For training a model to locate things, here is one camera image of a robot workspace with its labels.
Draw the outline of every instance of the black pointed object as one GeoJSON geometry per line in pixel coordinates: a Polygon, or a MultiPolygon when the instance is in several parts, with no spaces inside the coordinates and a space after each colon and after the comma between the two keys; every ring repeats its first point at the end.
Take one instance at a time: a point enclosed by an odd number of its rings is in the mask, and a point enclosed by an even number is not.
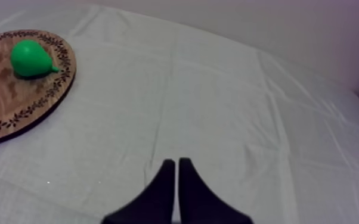
{"type": "Polygon", "coordinates": [[[182,224],[253,224],[209,189],[189,158],[179,160],[178,198],[182,224]]]}
{"type": "Polygon", "coordinates": [[[171,224],[174,207],[175,162],[165,160],[148,187],[102,224],[171,224]]]}

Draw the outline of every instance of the decorative leaf border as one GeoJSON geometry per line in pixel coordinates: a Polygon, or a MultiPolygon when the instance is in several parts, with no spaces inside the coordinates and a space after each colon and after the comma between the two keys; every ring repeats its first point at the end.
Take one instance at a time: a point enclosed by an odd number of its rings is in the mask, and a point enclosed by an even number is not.
{"type": "Polygon", "coordinates": [[[38,100],[32,102],[32,105],[22,109],[19,113],[14,113],[11,118],[0,120],[0,130],[8,129],[11,126],[16,127],[17,123],[22,119],[28,118],[36,109],[44,107],[50,98],[55,97],[56,93],[60,92],[61,84],[66,83],[68,78],[70,78],[71,60],[68,58],[68,49],[64,46],[62,39],[52,38],[35,30],[19,30],[0,34],[0,41],[5,38],[24,38],[26,36],[36,37],[40,41],[54,46],[55,51],[57,52],[57,58],[59,59],[59,66],[63,69],[60,69],[60,76],[53,80],[53,86],[46,90],[46,94],[43,97],[40,97],[38,100]]]}

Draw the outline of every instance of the round wooden board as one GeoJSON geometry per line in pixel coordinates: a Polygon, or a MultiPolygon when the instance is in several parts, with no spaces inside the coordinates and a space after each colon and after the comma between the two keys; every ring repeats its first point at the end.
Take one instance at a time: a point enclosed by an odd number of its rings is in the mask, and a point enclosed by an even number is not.
{"type": "Polygon", "coordinates": [[[69,90],[76,72],[75,55],[61,37],[40,30],[0,34],[0,139],[24,130],[55,108],[69,90]],[[58,73],[34,80],[18,79],[11,67],[13,46],[24,39],[39,42],[58,73]]]}

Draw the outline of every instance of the white sheet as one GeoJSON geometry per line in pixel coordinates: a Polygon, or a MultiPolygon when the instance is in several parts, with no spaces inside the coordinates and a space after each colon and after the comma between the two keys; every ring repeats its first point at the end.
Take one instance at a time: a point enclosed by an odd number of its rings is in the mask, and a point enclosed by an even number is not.
{"type": "Polygon", "coordinates": [[[0,144],[0,224],[99,223],[179,157],[256,224],[359,223],[350,91],[257,49],[113,8],[26,8],[0,20],[0,32],[12,29],[66,38],[78,72],[49,118],[0,144]]]}

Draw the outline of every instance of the white wall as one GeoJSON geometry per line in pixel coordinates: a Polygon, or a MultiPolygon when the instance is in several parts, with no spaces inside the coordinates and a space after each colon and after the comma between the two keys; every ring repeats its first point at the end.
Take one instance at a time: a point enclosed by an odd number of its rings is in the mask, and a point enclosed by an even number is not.
{"type": "MultiPolygon", "coordinates": [[[[0,10],[19,8],[0,0],[0,10]]],[[[359,0],[60,0],[187,24],[310,67],[359,93],[359,0]]]]}

